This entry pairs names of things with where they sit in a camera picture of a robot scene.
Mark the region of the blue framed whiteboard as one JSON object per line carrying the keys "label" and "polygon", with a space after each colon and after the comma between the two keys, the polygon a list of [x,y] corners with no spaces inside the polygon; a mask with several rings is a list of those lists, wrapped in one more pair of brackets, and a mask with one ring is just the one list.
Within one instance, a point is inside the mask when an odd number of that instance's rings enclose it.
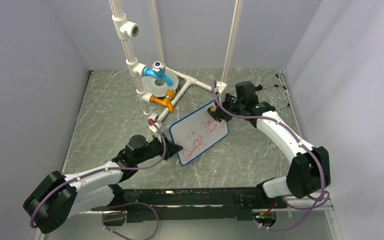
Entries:
{"label": "blue framed whiteboard", "polygon": [[169,126],[171,139],[182,146],[176,154],[181,166],[188,165],[229,134],[227,122],[219,122],[208,113],[215,106],[215,101],[210,101]]}

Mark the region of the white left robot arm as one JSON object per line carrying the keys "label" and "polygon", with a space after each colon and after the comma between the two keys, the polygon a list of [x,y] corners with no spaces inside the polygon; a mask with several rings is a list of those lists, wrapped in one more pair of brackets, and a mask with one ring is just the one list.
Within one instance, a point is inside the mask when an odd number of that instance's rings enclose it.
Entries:
{"label": "white left robot arm", "polygon": [[134,135],[112,160],[104,165],[79,173],[49,173],[23,203],[30,216],[30,226],[43,234],[59,228],[68,218],[98,207],[119,209],[125,202],[125,191],[119,185],[130,179],[141,167],[139,164],[159,157],[168,160],[183,147],[154,136],[147,141]]}

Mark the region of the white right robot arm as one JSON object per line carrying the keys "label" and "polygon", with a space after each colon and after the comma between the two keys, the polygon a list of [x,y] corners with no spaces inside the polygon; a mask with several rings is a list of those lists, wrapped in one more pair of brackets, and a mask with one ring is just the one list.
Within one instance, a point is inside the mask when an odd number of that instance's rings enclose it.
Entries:
{"label": "white right robot arm", "polygon": [[268,102],[260,102],[255,86],[250,81],[235,85],[236,95],[223,93],[220,81],[214,81],[211,92],[215,106],[208,113],[218,122],[232,118],[248,121],[281,150],[289,160],[285,176],[275,177],[259,183],[256,187],[256,203],[269,207],[277,197],[294,196],[297,199],[320,191],[316,201],[321,201],[330,184],[329,153],[323,146],[315,147],[289,127]]}

